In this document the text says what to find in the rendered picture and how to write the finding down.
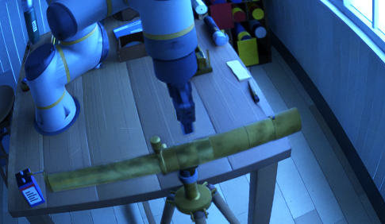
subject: white label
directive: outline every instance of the white label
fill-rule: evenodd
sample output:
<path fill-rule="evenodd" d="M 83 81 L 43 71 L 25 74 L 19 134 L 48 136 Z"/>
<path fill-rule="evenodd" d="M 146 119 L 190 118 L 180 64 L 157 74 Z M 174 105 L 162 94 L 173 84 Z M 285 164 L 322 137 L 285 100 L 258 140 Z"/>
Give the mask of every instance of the white label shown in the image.
<path fill-rule="evenodd" d="M 33 32 L 37 31 L 37 23 L 36 21 L 32 21 L 32 26 L 33 26 Z"/>
<path fill-rule="evenodd" d="M 136 33 L 136 32 L 141 32 L 141 31 L 142 31 L 142 29 L 139 28 L 139 29 L 134 29 L 134 30 L 132 30 L 130 33 Z"/>
<path fill-rule="evenodd" d="M 28 202 L 30 204 L 35 204 L 35 203 L 39 203 L 40 201 L 42 201 L 39 194 L 37 194 L 35 187 L 31 187 L 31 188 L 28 188 L 28 189 L 22 191 L 22 194 L 26 198 L 26 200 L 28 200 Z"/>

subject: rolled paper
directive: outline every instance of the rolled paper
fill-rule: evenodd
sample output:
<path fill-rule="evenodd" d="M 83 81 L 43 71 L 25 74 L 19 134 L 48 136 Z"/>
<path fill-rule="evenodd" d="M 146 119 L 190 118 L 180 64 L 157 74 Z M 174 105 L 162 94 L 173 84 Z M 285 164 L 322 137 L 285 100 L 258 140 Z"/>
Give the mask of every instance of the rolled paper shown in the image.
<path fill-rule="evenodd" d="M 264 11 L 254 2 L 248 2 L 248 11 L 256 20 L 264 17 Z"/>
<path fill-rule="evenodd" d="M 217 46 L 224 46 L 228 40 L 227 36 L 218 28 L 212 17 L 205 17 L 203 19 L 211 35 L 213 35 L 213 41 Z"/>
<path fill-rule="evenodd" d="M 257 38 L 263 38 L 267 35 L 267 30 L 257 20 L 251 20 L 248 23 L 250 30 L 254 32 Z"/>
<path fill-rule="evenodd" d="M 233 7 L 233 20 L 235 22 L 242 22 L 246 19 L 246 14 L 237 5 L 232 4 Z"/>
<path fill-rule="evenodd" d="M 244 29 L 243 26 L 239 22 L 235 23 L 234 32 L 237 35 L 239 41 L 245 41 L 245 40 L 252 39 L 250 34 L 248 32 L 246 32 L 246 29 Z"/>
<path fill-rule="evenodd" d="M 192 8 L 194 8 L 194 11 L 199 15 L 207 13 L 207 6 L 202 0 L 192 0 Z"/>
<path fill-rule="evenodd" d="M 209 0 L 212 5 L 227 3 L 227 0 Z"/>

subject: table top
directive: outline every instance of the table top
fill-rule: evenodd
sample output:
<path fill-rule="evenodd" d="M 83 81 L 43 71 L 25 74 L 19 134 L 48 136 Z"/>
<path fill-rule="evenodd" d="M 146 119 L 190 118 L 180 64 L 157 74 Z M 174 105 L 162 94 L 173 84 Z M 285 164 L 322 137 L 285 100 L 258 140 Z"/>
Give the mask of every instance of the table top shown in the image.
<path fill-rule="evenodd" d="M 153 153 L 150 137 L 167 146 L 208 137 L 256 122 L 272 111 L 259 90 L 260 104 L 250 96 L 248 81 L 238 81 L 226 62 L 240 60 L 227 44 L 218 47 L 202 21 L 195 21 L 198 43 L 209 49 L 213 72 L 193 77 L 196 105 L 194 134 L 183 136 L 165 83 L 154 75 L 152 59 L 119 63 L 113 29 L 127 22 L 105 20 L 110 54 L 103 69 L 88 71 L 66 85 L 80 102 L 80 115 L 67 131 L 42 136 L 33 127 L 35 106 L 30 92 L 17 95 L 10 138 L 8 210 L 13 217 L 112 207 L 165 197 L 182 186 L 176 172 L 51 193 L 35 175 L 46 203 L 31 208 L 17 188 L 15 173 L 25 168 L 64 172 Z M 51 33 L 39 45 L 48 43 Z M 19 79 L 25 77 L 22 64 Z M 291 155 L 286 138 L 198 167 L 198 183 L 216 184 L 274 164 Z"/>

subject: wall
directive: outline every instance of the wall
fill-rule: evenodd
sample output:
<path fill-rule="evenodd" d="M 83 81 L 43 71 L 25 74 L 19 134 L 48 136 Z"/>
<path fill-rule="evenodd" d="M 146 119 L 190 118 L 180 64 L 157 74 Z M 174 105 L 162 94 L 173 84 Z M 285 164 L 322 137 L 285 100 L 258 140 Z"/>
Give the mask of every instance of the wall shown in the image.
<path fill-rule="evenodd" d="M 47 2 L 34 0 L 40 35 L 49 32 Z M 0 85 L 8 85 L 16 92 L 21 63 L 28 42 L 21 0 L 0 1 Z"/>
<path fill-rule="evenodd" d="M 385 200 L 385 63 L 319 0 L 266 0 L 268 24 L 336 115 Z"/>

